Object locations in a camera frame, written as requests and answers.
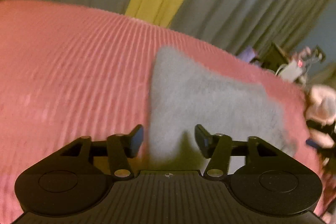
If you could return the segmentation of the white box on nightstand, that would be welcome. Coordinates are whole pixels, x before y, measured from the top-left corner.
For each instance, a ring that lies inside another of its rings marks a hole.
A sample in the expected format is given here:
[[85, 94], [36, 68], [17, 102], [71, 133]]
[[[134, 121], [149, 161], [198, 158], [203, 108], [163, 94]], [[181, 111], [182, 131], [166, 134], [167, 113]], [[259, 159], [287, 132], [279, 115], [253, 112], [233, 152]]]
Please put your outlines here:
[[303, 69], [304, 69], [303, 61], [293, 60], [289, 64], [285, 65], [283, 69], [280, 69], [277, 75], [284, 81], [293, 83], [303, 74]]

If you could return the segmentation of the grey sweatpants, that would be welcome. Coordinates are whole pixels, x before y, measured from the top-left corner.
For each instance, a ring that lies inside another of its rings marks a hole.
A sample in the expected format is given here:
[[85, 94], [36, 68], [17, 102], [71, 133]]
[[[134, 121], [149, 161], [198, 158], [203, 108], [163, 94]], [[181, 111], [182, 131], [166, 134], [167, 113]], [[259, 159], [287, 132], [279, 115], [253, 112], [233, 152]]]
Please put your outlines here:
[[205, 170], [194, 128], [234, 140], [257, 136], [290, 156], [279, 103], [259, 84], [248, 84], [211, 72], [174, 48], [156, 55], [150, 88], [148, 135], [150, 169]]

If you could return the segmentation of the pink plush pig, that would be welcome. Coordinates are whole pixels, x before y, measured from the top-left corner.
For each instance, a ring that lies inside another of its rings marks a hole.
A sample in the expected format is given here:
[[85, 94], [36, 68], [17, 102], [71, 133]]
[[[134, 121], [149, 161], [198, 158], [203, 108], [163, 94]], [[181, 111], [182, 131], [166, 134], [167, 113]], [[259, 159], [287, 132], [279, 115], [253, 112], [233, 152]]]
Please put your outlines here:
[[306, 99], [305, 118], [310, 137], [322, 148], [334, 148], [335, 89], [326, 85], [313, 85]]

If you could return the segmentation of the purple item by nightstand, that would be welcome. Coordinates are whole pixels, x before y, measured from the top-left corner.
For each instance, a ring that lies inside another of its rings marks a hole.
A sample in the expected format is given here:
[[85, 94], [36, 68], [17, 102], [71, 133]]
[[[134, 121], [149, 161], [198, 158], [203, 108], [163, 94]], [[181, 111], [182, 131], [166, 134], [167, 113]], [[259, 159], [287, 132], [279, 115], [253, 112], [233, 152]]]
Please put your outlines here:
[[237, 58], [241, 61], [252, 63], [258, 59], [258, 53], [253, 47], [248, 46], [237, 55]]

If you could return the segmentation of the black nightstand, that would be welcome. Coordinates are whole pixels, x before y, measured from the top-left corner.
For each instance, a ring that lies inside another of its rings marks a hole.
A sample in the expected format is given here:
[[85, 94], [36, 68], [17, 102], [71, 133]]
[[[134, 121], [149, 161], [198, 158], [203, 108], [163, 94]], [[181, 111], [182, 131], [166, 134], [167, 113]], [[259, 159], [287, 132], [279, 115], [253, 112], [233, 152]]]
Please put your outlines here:
[[261, 56], [261, 67], [276, 73], [281, 65], [288, 64], [285, 51], [276, 43], [270, 43], [267, 50]]

